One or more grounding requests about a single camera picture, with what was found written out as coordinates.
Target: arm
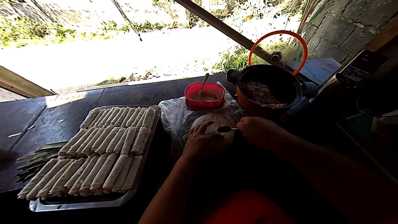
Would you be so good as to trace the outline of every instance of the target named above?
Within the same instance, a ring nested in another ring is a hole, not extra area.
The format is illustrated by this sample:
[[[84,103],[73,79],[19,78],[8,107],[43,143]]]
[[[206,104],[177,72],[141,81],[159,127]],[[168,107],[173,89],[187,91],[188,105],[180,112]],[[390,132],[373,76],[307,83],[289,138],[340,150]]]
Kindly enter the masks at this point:
[[[211,154],[226,149],[221,146],[219,135],[205,134],[207,126],[212,123],[204,122],[189,131],[182,156],[146,208],[139,224],[183,223],[189,184],[196,165]]]
[[[294,166],[348,220],[381,220],[397,211],[396,187],[338,153],[300,139],[263,118],[242,118],[247,141]]]

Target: black pot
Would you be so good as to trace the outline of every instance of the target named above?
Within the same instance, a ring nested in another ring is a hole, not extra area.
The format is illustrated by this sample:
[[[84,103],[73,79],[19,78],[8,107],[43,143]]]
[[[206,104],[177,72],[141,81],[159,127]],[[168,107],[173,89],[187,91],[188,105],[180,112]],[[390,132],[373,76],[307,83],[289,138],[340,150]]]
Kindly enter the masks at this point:
[[[273,65],[252,65],[242,71],[230,69],[226,74],[228,82],[236,85],[236,93],[240,106],[254,116],[272,118],[280,116],[296,105],[305,96],[314,98],[318,94],[318,87],[311,82],[301,84],[298,79],[288,71]],[[242,82],[259,81],[269,86],[275,92],[275,96],[287,103],[280,108],[262,106],[252,101],[242,91]]]

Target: stone wall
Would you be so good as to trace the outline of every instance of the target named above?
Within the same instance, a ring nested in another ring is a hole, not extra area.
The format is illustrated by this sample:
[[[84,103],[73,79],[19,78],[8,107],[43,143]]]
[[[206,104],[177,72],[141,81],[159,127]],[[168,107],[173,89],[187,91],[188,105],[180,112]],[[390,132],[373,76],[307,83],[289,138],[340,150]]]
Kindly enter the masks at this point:
[[[352,59],[397,11],[398,0],[321,0],[301,32],[309,58]]]

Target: red plastic container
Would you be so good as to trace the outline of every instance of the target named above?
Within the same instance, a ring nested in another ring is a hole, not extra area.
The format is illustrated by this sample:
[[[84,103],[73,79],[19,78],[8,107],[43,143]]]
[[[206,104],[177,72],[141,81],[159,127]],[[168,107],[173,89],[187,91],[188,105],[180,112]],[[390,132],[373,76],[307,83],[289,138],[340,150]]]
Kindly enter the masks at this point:
[[[202,96],[211,96],[217,101],[197,100],[202,83],[192,83],[185,89],[185,103],[193,110],[208,110],[219,107],[224,101],[225,89],[217,83],[205,83],[202,89]]]

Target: ground meat filling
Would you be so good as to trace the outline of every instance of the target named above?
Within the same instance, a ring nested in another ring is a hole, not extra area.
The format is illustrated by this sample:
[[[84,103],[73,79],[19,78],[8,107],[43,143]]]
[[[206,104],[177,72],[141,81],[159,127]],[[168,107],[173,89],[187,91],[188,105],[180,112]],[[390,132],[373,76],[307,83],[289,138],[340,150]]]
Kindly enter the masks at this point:
[[[258,81],[246,81],[242,83],[242,89],[249,97],[250,100],[255,103],[271,107],[271,108],[281,108],[287,104],[280,101],[275,97],[274,92],[267,86]]]

